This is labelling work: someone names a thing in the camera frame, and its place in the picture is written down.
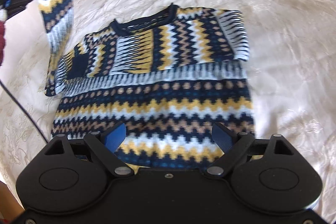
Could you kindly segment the navy yellow patterned knit sweater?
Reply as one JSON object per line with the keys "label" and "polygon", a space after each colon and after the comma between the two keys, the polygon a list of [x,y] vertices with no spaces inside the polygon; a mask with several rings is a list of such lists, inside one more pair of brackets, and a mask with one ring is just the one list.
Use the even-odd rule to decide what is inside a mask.
{"label": "navy yellow patterned knit sweater", "polygon": [[243,62],[249,42],[238,10],[169,5],[112,21],[70,51],[72,0],[38,0],[51,48],[45,94],[61,95],[51,136],[81,139],[122,122],[123,162],[203,168],[221,157],[215,123],[253,133]]}

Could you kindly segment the white floral bed duvet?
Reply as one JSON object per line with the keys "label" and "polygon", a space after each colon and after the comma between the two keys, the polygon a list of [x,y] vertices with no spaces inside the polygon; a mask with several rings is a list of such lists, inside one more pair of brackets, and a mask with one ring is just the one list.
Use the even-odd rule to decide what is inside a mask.
{"label": "white floral bed duvet", "polygon": [[[169,5],[238,10],[249,42],[243,62],[257,138],[282,135],[322,178],[317,213],[335,221],[335,0],[72,0],[70,51],[112,21]],[[18,176],[51,140],[61,95],[45,94],[51,48],[38,0],[5,21],[9,58],[22,52],[1,92],[1,175],[18,200]]]}

